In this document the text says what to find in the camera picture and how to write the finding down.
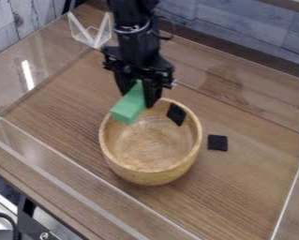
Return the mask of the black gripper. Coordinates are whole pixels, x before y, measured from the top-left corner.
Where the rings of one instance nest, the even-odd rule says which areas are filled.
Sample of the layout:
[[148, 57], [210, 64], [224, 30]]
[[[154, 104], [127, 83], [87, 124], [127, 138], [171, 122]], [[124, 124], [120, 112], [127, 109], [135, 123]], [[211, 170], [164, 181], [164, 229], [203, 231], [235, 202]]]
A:
[[158, 26], [114, 27], [116, 46], [104, 46], [104, 68], [114, 73], [124, 95], [136, 81], [143, 82], [146, 106], [151, 108], [162, 97], [163, 88], [171, 88], [174, 66], [160, 55], [160, 41], [172, 37], [160, 35]]

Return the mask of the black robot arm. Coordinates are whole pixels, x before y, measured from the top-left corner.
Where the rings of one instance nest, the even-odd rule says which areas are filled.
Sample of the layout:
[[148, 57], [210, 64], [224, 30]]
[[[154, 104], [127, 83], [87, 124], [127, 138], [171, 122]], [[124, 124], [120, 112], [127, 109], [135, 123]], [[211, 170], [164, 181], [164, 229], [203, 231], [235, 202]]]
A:
[[122, 95], [143, 84], [146, 107], [151, 108], [172, 88], [174, 65], [160, 54], [160, 41], [171, 40], [159, 33], [155, 7], [159, 0], [107, 0], [114, 17], [112, 31], [118, 36], [116, 46], [104, 46], [104, 68], [114, 72]]

